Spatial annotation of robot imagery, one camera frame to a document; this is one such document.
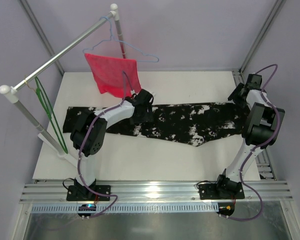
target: white wall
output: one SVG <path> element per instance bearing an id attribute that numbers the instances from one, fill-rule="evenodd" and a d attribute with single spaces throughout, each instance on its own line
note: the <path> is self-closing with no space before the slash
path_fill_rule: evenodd
<path id="1" fill-rule="evenodd" d="M 16 85 L 48 59 L 18 1 L 0 0 L 0 85 Z M 61 75 L 51 66 L 40 79 L 54 102 Z M 19 98 L 44 125 L 48 123 L 31 90 L 23 88 Z M 0 240 L 8 239 L 24 184 L 32 178 L 41 146 L 36 135 L 27 119 L 0 95 Z"/>
<path id="2" fill-rule="evenodd" d="M 124 39 L 158 63 L 147 70 L 239 68 L 275 0 L 28 0 L 55 51 L 119 6 Z M 109 38 L 106 24 L 60 60 L 65 71 L 87 72 L 82 49 Z M 140 53 L 127 47 L 128 57 Z M 118 43 L 103 43 L 94 54 L 121 57 Z"/>
<path id="3" fill-rule="evenodd" d="M 273 63 L 279 68 L 267 92 L 285 117 L 271 152 L 275 173 L 288 181 L 300 210 L 300 0 L 286 1 L 245 75 Z"/>

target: blue wire hanger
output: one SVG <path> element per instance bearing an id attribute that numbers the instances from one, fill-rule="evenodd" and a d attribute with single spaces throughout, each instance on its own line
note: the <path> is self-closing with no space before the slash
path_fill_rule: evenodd
<path id="1" fill-rule="evenodd" d="M 159 58 L 156 55 L 144 53 L 140 49 L 132 46 L 130 43 L 127 43 L 125 41 L 121 41 L 121 40 L 116 39 L 115 36 L 114 36 L 114 33 L 112 31 L 112 23 L 111 23 L 110 19 L 108 17 L 106 17 L 106 16 L 102 16 L 102 17 L 100 17 L 100 19 L 106 19 L 110 23 L 110 38 L 102 40 L 97 45 L 94 45 L 92 48 L 85 48 L 85 49 L 83 49 L 82 52 L 84 54 L 85 54 L 85 51 L 87 51 L 87 50 L 93 51 L 95 47 L 97 47 L 99 44 L 101 44 L 103 42 L 110 42 L 110 41 L 114 40 L 115 42 L 124 43 L 124 44 L 130 46 L 131 48 L 133 48 L 133 49 L 137 50 L 138 52 L 140 52 L 145 57 L 151 56 L 151 57 L 156 58 L 156 60 L 137 60 L 137 62 L 139 62 L 139 63 L 157 63 L 157 62 L 159 62 Z"/>

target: mounting plate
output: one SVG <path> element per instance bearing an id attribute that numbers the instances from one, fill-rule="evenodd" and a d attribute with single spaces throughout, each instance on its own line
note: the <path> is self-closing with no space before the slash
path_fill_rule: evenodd
<path id="1" fill-rule="evenodd" d="M 110 185 L 95 185 L 92 184 L 89 186 L 93 191 L 101 194 L 111 194 Z M 69 202 L 76 201 L 95 201 L 96 195 L 88 191 L 84 186 L 70 185 L 68 187 L 68 192 L 66 194 L 66 200 Z M 98 196 L 97 199 L 99 202 L 110 201 L 110 197 L 107 196 Z"/>
<path id="2" fill-rule="evenodd" d="M 218 199 L 229 199 L 231 196 L 220 198 L 220 194 L 217 191 L 217 185 L 214 183 L 199 184 L 199 195 L 200 200 L 218 200 Z M 235 196 L 235 199 L 245 199 L 245 193 L 241 186 L 241 192 L 239 191 Z"/>

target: white table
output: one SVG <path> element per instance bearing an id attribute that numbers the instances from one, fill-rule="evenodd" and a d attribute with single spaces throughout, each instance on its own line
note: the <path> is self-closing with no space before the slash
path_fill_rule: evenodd
<path id="1" fill-rule="evenodd" d="M 153 104 L 226 102 L 235 89 L 230 71 L 139 72 L 141 86 L 154 92 Z M 66 72 L 54 105 L 60 127 L 68 107 L 109 107 L 120 102 L 100 94 L 91 72 Z M 51 124 L 48 131 L 55 136 Z M 64 139 L 72 156 L 70 133 Z M 165 140 L 106 133 L 95 156 L 95 177 L 108 181 L 215 181 L 233 161 L 242 138 L 233 135 L 199 147 Z M 42 145 L 33 179 L 74 178 L 76 168 L 61 160 L 45 143 Z M 248 169 L 247 181 L 260 180 L 256 162 Z"/>

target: pink towel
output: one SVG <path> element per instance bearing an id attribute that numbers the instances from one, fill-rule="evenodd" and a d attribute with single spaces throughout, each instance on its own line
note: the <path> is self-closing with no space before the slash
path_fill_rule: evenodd
<path id="1" fill-rule="evenodd" d="M 131 90 L 139 93 L 141 90 L 137 61 L 109 56 L 98 56 L 90 53 L 84 54 L 88 62 L 93 78 L 101 94 L 110 93 L 117 98 L 124 97 L 124 79 L 122 71 L 127 74 L 130 84 L 125 79 L 126 96 L 131 97 Z"/>

